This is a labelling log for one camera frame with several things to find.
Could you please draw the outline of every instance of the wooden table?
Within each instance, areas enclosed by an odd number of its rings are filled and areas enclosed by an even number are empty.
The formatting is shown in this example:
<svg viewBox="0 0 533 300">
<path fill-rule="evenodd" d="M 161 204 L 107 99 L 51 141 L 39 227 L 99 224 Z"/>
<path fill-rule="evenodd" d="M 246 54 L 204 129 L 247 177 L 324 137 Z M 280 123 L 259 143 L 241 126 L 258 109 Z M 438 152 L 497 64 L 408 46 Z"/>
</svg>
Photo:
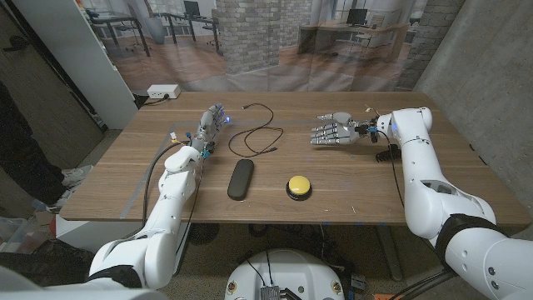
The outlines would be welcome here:
<svg viewBox="0 0 533 300">
<path fill-rule="evenodd" d="M 409 23 L 394 24 L 389 27 L 353 27 L 351 24 L 346 24 L 346 20 L 331 20 L 319 24 L 303 25 L 300 26 L 300 35 L 298 43 L 298 53 L 305 52 L 306 48 L 313 48 L 314 50 L 323 50 L 330 47 L 336 41 L 336 33 L 369 33 L 372 35 L 380 35 L 386 33 L 396 33 L 394 43 L 391 50 L 386 56 L 388 62 L 392 62 L 400 56 L 401 46 L 406 39 L 407 30 L 409 30 Z M 315 34 L 303 34 L 302 32 L 311 31 Z M 326 31 L 327 45 L 321 45 L 318 31 Z"/>
<path fill-rule="evenodd" d="M 345 111 L 355 119 L 373 118 L 372 112 L 365 112 L 365 104 L 379 113 L 429 107 L 433 112 L 431 139 L 444 175 L 458 188 L 484 198 L 501 226 L 524 227 L 531 222 L 528 212 L 443 113 L 425 94 L 414 92 L 182 93 L 178 99 L 139 111 L 62 209 L 61 216 L 67 220 L 140 220 L 144 193 L 141 181 L 158 149 L 169 144 L 169 131 L 173 128 L 179 138 L 186 139 L 185 132 L 194 133 L 200 116 L 214 103 L 223 103 L 232 124 L 223 128 L 215 152 L 205 161 L 192 215 L 195 223 L 405 225 L 391 164 L 375 159 L 376 153 L 386 150 L 384 141 L 372 144 L 370 139 L 364 139 L 343 147 L 309 143 L 310 128 L 321 124 L 317 115 Z M 277 151 L 252 158 L 256 168 L 250 190 L 246 200 L 238 202 L 227 196 L 227 185 L 241 158 L 229 151 L 227 142 L 233 134 L 258 126 L 270 117 L 261 107 L 241 110 L 249 103 L 264 103 L 271 108 L 275 113 L 271 125 L 285 132 L 275 144 Z M 258 132 L 249 138 L 249 144 L 260 149 L 275 136 L 276 132 Z M 245 151 L 241 139 L 232 146 Z M 150 210 L 157 200 L 156 182 L 166 157 L 152 175 Z M 400 163 L 396 171 L 403 193 Z M 286 183 L 295 175 L 311 181 L 312 196 L 304 202 L 286 195 Z M 192 199 L 184 207 L 184 221 L 189 218 Z"/>
</svg>

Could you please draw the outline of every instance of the robot finger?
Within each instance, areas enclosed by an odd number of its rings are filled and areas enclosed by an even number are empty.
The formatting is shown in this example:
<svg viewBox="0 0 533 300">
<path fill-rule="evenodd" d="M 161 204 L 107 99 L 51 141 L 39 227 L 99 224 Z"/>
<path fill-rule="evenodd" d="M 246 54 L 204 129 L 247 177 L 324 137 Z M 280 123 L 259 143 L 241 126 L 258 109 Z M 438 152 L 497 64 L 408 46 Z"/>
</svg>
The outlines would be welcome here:
<svg viewBox="0 0 533 300">
<path fill-rule="evenodd" d="M 317 116 L 316 118 L 321 119 L 322 121 L 324 121 L 324 120 L 333 120 L 333 113 L 328 113 L 328 114 L 325 114 L 325 115 L 322 115 L 322 116 Z"/>
<path fill-rule="evenodd" d="M 333 145 L 339 143 L 339 138 L 312 138 L 311 144 L 312 145 Z"/>
<path fill-rule="evenodd" d="M 311 131 L 312 132 L 320 132 L 320 131 L 329 130 L 329 129 L 333 129 L 333 128 L 336 128 L 336 123 L 326 124 L 326 125 L 320 126 L 320 127 L 314 127 L 314 128 L 311 129 Z"/>
<path fill-rule="evenodd" d="M 311 133 L 311 138 L 319 138 L 319 137 L 324 137 L 324 136 L 331 136 L 333 133 L 336 133 L 336 128 L 322 130 L 322 131 L 317 132 L 317 133 Z"/>
</svg>

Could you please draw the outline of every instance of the black remote control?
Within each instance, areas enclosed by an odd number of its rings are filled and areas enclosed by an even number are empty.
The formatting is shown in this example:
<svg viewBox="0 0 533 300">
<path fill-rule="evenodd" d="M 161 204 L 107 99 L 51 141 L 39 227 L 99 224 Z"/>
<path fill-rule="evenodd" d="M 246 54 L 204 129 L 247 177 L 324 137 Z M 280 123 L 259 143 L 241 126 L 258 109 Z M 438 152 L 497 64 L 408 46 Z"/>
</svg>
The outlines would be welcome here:
<svg viewBox="0 0 533 300">
<path fill-rule="evenodd" d="M 233 170 L 232 179 L 227 187 L 227 196 L 233 200 L 241 201 L 247 196 L 248 186 L 253 174 L 253 161 L 241 159 Z"/>
</svg>

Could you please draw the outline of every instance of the power strip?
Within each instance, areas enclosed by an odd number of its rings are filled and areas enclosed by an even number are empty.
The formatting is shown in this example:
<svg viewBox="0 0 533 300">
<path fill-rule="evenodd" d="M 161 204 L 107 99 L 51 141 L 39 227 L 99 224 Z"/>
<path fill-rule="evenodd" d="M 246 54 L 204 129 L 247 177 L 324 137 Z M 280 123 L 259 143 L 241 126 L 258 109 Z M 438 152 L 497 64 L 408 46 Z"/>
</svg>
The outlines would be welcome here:
<svg viewBox="0 0 533 300">
<path fill-rule="evenodd" d="M 175 99 L 181 92 L 177 84 L 153 84 L 148 88 L 148 96 L 151 99 L 163 99 L 166 94 L 170 99 Z"/>
</svg>

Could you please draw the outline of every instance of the computer monitor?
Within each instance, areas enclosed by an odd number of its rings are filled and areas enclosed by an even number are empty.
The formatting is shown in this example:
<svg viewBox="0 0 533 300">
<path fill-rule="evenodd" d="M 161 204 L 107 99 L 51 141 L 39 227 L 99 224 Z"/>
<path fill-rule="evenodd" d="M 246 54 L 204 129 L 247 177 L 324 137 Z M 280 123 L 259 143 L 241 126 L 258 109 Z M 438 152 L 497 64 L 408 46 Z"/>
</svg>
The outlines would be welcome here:
<svg viewBox="0 0 533 300">
<path fill-rule="evenodd" d="M 365 25 L 366 13 L 367 12 L 368 12 L 368 9 L 350 9 L 350 12 L 348 13 L 348 20 L 346 21 L 346 24 Z"/>
<path fill-rule="evenodd" d="M 200 16 L 200 8 L 198 7 L 198 2 L 196 1 L 183 1 L 185 4 L 185 13 L 191 17 Z"/>
</svg>

